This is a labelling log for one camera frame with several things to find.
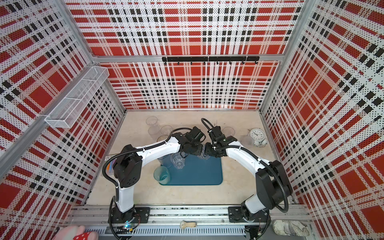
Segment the green textured plastic cup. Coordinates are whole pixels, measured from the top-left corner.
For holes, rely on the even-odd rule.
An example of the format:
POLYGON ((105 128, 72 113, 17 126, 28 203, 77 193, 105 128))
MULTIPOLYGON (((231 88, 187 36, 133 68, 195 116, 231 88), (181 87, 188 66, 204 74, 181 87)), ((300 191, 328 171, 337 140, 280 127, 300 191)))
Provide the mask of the green textured plastic cup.
POLYGON ((159 166, 154 171, 154 179, 161 185, 167 185, 171 180, 171 175, 168 168, 159 166))

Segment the clear faceted cup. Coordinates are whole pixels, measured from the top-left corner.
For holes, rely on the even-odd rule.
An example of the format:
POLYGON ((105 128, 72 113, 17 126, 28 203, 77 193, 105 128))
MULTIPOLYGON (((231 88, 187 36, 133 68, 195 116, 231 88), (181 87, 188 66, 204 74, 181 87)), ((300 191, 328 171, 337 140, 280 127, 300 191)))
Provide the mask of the clear faceted cup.
POLYGON ((171 162, 173 166, 180 170, 185 167, 185 159, 186 159, 186 153, 184 152, 179 152, 179 153, 174 153, 171 155, 171 162))

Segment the blue frosted plastic cup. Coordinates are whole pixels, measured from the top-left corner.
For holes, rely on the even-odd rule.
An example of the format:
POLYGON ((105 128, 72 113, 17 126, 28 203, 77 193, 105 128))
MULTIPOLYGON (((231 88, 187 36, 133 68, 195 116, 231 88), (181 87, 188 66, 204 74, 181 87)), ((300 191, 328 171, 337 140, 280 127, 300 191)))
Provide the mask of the blue frosted plastic cup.
POLYGON ((171 161, 171 154, 165 155, 163 157, 158 158, 158 161, 160 162, 161 166, 166 168, 171 168, 173 166, 173 163, 171 161))

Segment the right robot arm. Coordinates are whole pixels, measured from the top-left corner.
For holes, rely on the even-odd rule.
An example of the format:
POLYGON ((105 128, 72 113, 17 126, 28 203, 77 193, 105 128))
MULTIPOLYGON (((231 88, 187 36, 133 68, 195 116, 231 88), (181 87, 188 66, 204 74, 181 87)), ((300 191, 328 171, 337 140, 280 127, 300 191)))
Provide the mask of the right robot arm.
POLYGON ((289 211, 288 197, 293 193, 287 173, 279 161, 269 161, 245 148, 233 136, 225 136, 221 127, 214 126, 207 119, 201 122, 208 129, 211 141, 206 143, 205 153, 212 157, 229 157, 240 163, 254 175, 256 193, 241 203, 241 214, 251 222, 259 212, 278 209, 289 211))

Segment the yellow transparent plastic cup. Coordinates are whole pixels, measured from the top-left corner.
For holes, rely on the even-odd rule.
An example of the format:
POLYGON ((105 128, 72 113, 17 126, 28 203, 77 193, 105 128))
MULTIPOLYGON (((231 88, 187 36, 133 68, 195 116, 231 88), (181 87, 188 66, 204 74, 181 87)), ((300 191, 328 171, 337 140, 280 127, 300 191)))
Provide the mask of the yellow transparent plastic cup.
POLYGON ((167 135, 162 135, 162 136, 158 137, 157 142, 165 141, 167 138, 168 138, 167 135))

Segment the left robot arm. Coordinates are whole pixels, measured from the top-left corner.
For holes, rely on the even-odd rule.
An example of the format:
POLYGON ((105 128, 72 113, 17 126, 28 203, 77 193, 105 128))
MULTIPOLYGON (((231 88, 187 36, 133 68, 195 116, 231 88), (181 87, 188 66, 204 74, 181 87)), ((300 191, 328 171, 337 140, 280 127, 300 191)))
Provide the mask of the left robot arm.
POLYGON ((178 128, 163 141, 143 146, 126 145, 121 153, 107 160, 102 168, 105 179, 113 183, 116 194, 109 210, 109 223, 140 221, 135 210, 134 188, 141 177, 142 168, 161 157, 179 152, 198 156, 203 152, 206 135, 197 127, 178 128))

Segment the frosted clear plastic cup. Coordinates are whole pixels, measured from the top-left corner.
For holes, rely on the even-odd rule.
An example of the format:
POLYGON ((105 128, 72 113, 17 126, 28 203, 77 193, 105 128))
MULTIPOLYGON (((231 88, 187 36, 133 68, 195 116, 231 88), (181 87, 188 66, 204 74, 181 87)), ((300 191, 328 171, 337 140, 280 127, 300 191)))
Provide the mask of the frosted clear plastic cup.
POLYGON ((148 133, 154 141, 156 141, 162 135, 160 127, 157 125, 150 126, 148 129, 148 133))

